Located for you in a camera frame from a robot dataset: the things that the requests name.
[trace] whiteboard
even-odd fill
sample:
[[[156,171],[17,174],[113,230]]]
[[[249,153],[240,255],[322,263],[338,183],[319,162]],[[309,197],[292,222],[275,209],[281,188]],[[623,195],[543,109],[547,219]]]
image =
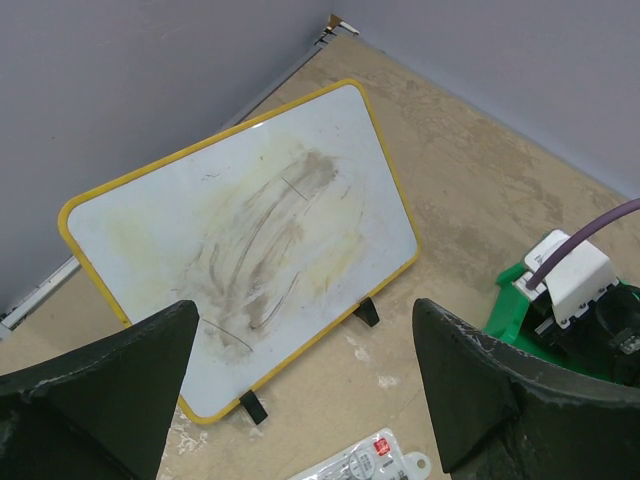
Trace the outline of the whiteboard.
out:
[[[63,208],[63,237],[124,321],[195,301],[193,421],[230,411],[415,259],[363,94],[339,82]]]

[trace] yellow whiteboard border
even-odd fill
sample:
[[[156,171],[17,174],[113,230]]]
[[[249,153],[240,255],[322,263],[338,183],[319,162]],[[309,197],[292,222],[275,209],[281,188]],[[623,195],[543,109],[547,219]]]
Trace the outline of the yellow whiteboard border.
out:
[[[382,134],[380,132],[380,126],[378,125],[378,121],[376,120],[376,117],[373,114],[371,102],[369,101],[369,97],[367,96],[367,93],[365,92],[364,87],[360,83],[358,83],[356,80],[353,80],[351,78],[345,78],[344,80],[340,80],[339,82],[336,82],[332,85],[324,87],[316,92],[310,93],[309,95],[305,95],[304,97],[299,98],[294,102],[287,103],[286,105],[282,105],[281,107],[271,110],[270,112],[264,113],[252,120],[236,125],[235,127],[225,130],[224,132],[220,132],[216,135],[213,135],[212,137],[209,137],[205,140],[195,143],[190,147],[184,148],[156,162],[150,163],[149,165],[145,165],[142,168],[134,170],[133,172],[128,173],[120,178],[116,178],[115,180],[105,183],[104,185],[96,187],[93,190],[89,190],[86,193],[78,195],[77,197],[74,197],[71,200],[69,200],[62,207],[62,210],[60,210],[60,214],[58,215],[58,229],[60,230],[60,234],[62,235],[62,238],[65,240],[65,242],[67,242],[67,245],[69,245],[69,248],[71,248],[71,251],[80,262],[80,265],[82,265],[82,268],[86,270],[87,274],[89,275],[89,278],[91,278],[91,280],[93,280],[93,282],[96,284],[100,293],[102,293],[104,298],[107,300],[107,303],[111,306],[113,311],[116,313],[116,316],[120,319],[120,321],[124,324],[125,327],[130,327],[132,325],[131,321],[129,321],[129,319],[127,318],[127,315],[124,313],[124,310],[118,304],[118,301],[115,299],[111,291],[107,288],[106,284],[102,281],[102,278],[100,278],[100,275],[98,275],[98,272],[93,268],[93,265],[91,265],[91,262],[89,261],[87,256],[84,254],[84,252],[80,248],[80,245],[78,245],[78,243],[75,241],[75,239],[71,235],[71,232],[69,231],[68,221],[69,221],[69,215],[71,214],[71,211],[78,205],[88,200],[91,200],[92,198],[95,198],[97,196],[102,195],[103,193],[106,193],[110,190],[118,188],[126,183],[131,182],[132,180],[135,180],[139,177],[142,177],[143,175],[146,175],[147,173],[150,173],[150,172],[153,172],[154,170],[162,168],[165,165],[175,162],[176,160],[180,160],[181,158],[186,157],[187,155],[191,155],[192,153],[197,152],[198,150],[201,150],[205,147],[208,147],[209,145],[213,145],[214,143],[219,142],[220,140],[224,140],[225,138],[230,137],[231,135],[235,135],[238,132],[242,132],[243,130],[246,130],[247,128],[250,128],[258,123],[269,120],[270,118],[280,115],[281,113],[284,113],[288,110],[298,107],[317,97],[320,97],[326,93],[329,93],[333,90],[336,90],[340,87],[344,87],[346,85],[352,85],[356,87],[360,92],[360,95],[362,95],[362,99],[364,100],[367,111],[369,112],[369,117],[371,118],[371,123],[373,124],[373,128],[378,137],[378,141],[380,142],[380,146],[382,147],[382,152],[384,153],[385,159],[389,166],[389,170],[391,171],[393,181],[400,195],[400,199],[402,200],[402,204],[404,206],[407,217],[409,218],[409,223],[411,224],[411,229],[413,230],[413,234],[416,238],[416,244],[417,244],[416,252],[413,255],[413,257],[411,257],[407,263],[402,265],[398,270],[392,273],[389,277],[384,279],[382,283],[380,283],[376,288],[374,288],[372,291],[366,294],[362,299],[364,300],[364,298],[372,297],[373,295],[378,293],[380,290],[382,290],[382,288],[388,285],[394,278],[400,275],[400,273],[402,273],[404,270],[406,270],[411,264],[413,264],[416,261],[416,259],[418,258],[418,255],[420,254],[420,249],[421,249],[420,236],[418,235],[418,230],[416,228],[416,223],[413,218],[413,215],[409,210],[407,198],[402,188],[400,187],[400,183],[398,181],[398,175],[393,165],[393,161],[391,160],[391,156],[389,155],[389,150],[387,149],[387,145],[385,144],[382,138]],[[360,302],[358,302],[353,307],[349,308],[346,312],[340,315],[335,321],[333,321],[331,324],[327,325],[324,329],[322,329],[320,332],[314,335],[313,338],[311,338],[308,342],[306,342],[304,345],[298,348],[295,352],[289,355],[289,357],[287,357],[283,362],[281,362],[268,374],[266,374],[264,377],[258,380],[255,383],[255,385],[251,387],[251,390],[255,392],[258,388],[264,385],[275,374],[280,372],[284,367],[286,367],[289,363],[295,360],[302,352],[304,352],[306,349],[308,349],[314,343],[320,340],[320,338],[326,335],[329,332],[329,330],[334,328],[336,325],[338,325],[344,319],[346,319],[350,314],[352,314],[358,308],[359,304]],[[191,409],[191,407],[189,407],[189,405],[184,400],[182,395],[180,395],[180,398],[178,399],[178,405],[180,406],[182,411],[187,415],[187,418],[189,418],[189,420],[191,420],[192,422],[201,424],[201,425],[210,424],[220,420],[222,417],[227,415],[231,410],[233,410],[239,404],[240,404],[240,400],[236,399],[232,401],[229,405],[227,405],[225,408],[223,408],[216,415],[212,417],[200,417],[195,414],[195,412]]]

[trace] purple cable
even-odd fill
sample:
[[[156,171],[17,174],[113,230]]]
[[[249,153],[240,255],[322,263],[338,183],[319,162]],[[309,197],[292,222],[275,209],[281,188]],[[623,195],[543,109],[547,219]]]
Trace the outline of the purple cable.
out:
[[[609,210],[607,213],[600,215],[598,218],[593,220],[592,222],[586,224],[576,233],[571,235],[566,242],[564,242],[558,249],[551,254],[549,258],[547,258],[540,268],[536,270],[536,273],[529,279],[527,282],[527,288],[529,290],[535,290],[540,282],[544,280],[553,268],[560,263],[560,261],[569,255],[574,248],[584,242],[591,235],[596,233],[598,230],[606,227],[611,222],[618,220],[625,215],[630,214],[631,212],[635,212],[636,210],[640,210],[640,198],[636,198],[635,200],[630,200],[627,203],[623,203],[622,205],[618,205],[616,208]]]

